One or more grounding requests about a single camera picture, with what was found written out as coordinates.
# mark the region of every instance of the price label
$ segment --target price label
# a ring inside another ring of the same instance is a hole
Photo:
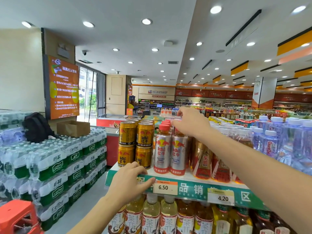
[[[234,206],[234,191],[208,188],[208,202]]]
[[[153,193],[165,195],[177,195],[177,182],[158,181],[154,183]]]

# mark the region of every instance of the orange signage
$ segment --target orange signage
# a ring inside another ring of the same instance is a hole
[[[46,61],[45,68],[48,69],[45,72],[49,70],[50,105],[47,104],[47,109],[50,109],[50,119],[78,116],[79,67],[52,56],[47,56]]]

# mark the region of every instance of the ceiling light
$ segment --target ceiling light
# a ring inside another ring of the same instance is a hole
[[[303,11],[305,8],[306,8],[306,6],[297,7],[296,9],[293,10],[292,13],[299,13],[299,12]]]
[[[141,20],[141,22],[142,22],[142,24],[144,24],[144,25],[150,25],[150,24],[153,23],[151,19],[143,19],[143,20]]]
[[[210,9],[211,14],[217,14],[222,10],[221,6],[214,6],[213,8]]]
[[[93,28],[94,27],[94,24],[92,24],[92,23],[90,23],[88,21],[84,21],[83,24],[84,24],[84,26],[87,26],[89,28]]]
[[[24,25],[27,28],[31,28],[32,27],[32,24],[27,22],[27,21],[22,21],[21,24]]]

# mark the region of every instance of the red stool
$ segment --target red stool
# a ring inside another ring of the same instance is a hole
[[[14,234],[23,227],[28,234],[43,234],[31,202],[15,199],[0,207],[0,234]]]

